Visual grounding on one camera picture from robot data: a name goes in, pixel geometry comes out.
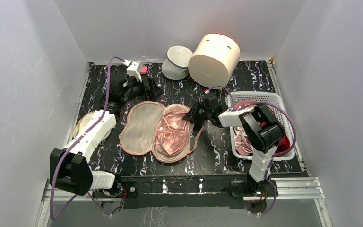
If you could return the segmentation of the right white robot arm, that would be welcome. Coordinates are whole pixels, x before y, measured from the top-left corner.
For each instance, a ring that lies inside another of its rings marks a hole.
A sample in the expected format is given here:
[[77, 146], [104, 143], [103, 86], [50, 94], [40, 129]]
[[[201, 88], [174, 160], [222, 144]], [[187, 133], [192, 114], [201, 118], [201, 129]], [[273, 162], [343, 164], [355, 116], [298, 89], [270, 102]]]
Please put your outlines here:
[[259, 196], [271, 184], [270, 167], [275, 152], [286, 136], [285, 128], [264, 102], [238, 110], [225, 109], [213, 93], [203, 96], [183, 116], [183, 120], [196, 125], [210, 121], [218, 128], [241, 127], [253, 147], [252, 164], [246, 180], [234, 180], [224, 188], [233, 197]]

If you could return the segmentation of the pink satin bra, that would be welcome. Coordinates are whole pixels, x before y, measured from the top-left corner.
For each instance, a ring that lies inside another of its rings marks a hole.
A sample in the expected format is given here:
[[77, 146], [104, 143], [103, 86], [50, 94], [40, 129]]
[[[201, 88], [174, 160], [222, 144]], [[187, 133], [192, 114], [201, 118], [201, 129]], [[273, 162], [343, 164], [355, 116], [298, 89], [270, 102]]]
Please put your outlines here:
[[190, 109], [173, 104], [165, 108], [154, 134], [154, 150], [165, 155], [177, 155], [187, 145], [190, 122], [183, 117]]

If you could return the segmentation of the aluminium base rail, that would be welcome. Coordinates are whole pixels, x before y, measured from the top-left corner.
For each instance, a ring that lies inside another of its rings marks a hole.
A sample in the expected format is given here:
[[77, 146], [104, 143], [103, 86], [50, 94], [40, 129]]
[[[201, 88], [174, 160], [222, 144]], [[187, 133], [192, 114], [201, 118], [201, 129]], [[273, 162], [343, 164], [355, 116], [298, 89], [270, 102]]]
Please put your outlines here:
[[232, 197], [220, 193], [225, 179], [212, 177], [141, 179], [136, 198], [101, 198], [96, 206], [77, 197], [56, 219], [50, 219], [47, 185], [38, 227], [330, 227], [317, 178], [276, 178], [278, 196]]

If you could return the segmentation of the small pink object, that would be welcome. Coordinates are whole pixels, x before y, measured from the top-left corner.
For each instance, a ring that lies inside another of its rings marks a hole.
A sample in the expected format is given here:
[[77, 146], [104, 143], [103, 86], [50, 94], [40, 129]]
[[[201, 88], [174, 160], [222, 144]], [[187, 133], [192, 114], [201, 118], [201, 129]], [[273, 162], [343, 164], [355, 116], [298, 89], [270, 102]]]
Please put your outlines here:
[[146, 65], [143, 65], [140, 70], [140, 74], [145, 75], [145, 74], [147, 74], [147, 72], [148, 72], [148, 67]]

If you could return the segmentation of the cream cylindrical hamper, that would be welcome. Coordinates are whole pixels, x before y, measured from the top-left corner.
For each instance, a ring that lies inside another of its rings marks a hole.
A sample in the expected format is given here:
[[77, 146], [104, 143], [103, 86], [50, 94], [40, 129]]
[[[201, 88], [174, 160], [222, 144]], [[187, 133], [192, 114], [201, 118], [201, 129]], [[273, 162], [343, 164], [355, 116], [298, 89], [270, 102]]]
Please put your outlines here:
[[226, 87], [240, 56], [240, 46], [233, 38], [221, 33], [210, 33], [202, 38], [189, 59], [188, 71], [201, 86]]

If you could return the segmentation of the pink bra in basket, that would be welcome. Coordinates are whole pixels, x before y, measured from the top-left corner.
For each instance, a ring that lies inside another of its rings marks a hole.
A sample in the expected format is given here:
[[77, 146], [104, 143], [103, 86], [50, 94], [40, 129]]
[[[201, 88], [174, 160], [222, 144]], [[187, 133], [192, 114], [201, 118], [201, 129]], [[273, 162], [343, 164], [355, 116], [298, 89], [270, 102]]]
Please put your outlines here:
[[[240, 101], [234, 105], [234, 109], [242, 109], [247, 105], [255, 102], [254, 100]], [[249, 156], [253, 154], [253, 146], [248, 140], [246, 133], [243, 131], [242, 127], [233, 127], [235, 150], [239, 155]]]

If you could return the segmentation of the white plastic basket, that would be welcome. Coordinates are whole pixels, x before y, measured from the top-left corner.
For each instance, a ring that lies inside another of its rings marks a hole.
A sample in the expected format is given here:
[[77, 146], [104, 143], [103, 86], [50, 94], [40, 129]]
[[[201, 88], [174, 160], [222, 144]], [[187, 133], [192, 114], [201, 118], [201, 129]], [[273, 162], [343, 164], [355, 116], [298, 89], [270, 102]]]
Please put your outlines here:
[[[232, 92], [227, 97], [227, 105], [228, 105], [228, 107], [234, 108], [234, 105], [236, 103], [238, 103], [240, 101], [245, 101], [245, 100], [254, 100], [254, 101], [260, 101], [260, 102], [272, 103], [272, 104], [278, 106], [279, 108], [281, 108], [283, 111], [285, 111], [285, 105], [283, 103], [281, 96], [279, 96], [276, 93], [269, 93], [269, 92], [235, 91], [235, 92]], [[293, 138], [294, 138], [293, 131], [292, 131], [292, 128], [290, 126], [288, 119], [285, 117], [284, 114], [280, 113], [276, 108], [270, 107], [270, 109], [272, 110], [275, 117], [280, 121], [280, 123], [285, 128], [285, 132], [286, 132], [286, 135], [289, 137], [291, 147], [293, 147], [294, 146], [293, 145]], [[235, 142], [234, 142], [235, 134], [233, 132], [233, 127], [230, 127], [230, 134], [231, 134], [231, 141], [232, 141], [232, 144], [231, 144], [232, 153], [234, 154], [234, 156], [236, 156], [237, 158], [240, 158], [240, 159], [252, 160], [252, 155], [242, 156], [236, 152]], [[294, 158], [294, 156], [295, 156], [295, 151], [292, 149], [288, 153], [284, 154], [283, 156], [275, 157], [274, 160], [275, 161], [291, 160], [292, 158]]]

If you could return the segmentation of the red garment in basket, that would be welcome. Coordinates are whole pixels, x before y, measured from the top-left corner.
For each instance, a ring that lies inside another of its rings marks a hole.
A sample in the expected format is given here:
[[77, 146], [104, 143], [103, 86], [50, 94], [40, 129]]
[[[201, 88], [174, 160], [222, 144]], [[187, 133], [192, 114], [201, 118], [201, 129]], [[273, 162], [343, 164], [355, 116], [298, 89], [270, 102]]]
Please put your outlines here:
[[280, 144], [278, 145], [276, 151], [275, 151], [275, 155], [276, 157], [280, 157], [283, 156], [280, 153], [285, 152], [286, 150], [288, 150], [291, 146], [290, 140], [288, 136], [284, 136], [283, 139], [280, 141]]

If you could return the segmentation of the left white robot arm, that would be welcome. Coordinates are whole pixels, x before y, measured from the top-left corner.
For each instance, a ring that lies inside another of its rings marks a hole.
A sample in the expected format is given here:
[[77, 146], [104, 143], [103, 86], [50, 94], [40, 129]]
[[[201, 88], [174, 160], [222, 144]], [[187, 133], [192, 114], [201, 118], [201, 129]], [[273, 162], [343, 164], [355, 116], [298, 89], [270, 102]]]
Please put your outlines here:
[[148, 67], [139, 61], [124, 60], [126, 75], [111, 78], [107, 71], [109, 88], [101, 100], [101, 107], [79, 129], [74, 139], [64, 148], [50, 153], [51, 187], [84, 196], [89, 191], [102, 190], [111, 197], [122, 192], [121, 182], [109, 171], [92, 171], [88, 165], [99, 143], [115, 128], [124, 105], [142, 99], [156, 101], [163, 93], [148, 76]]

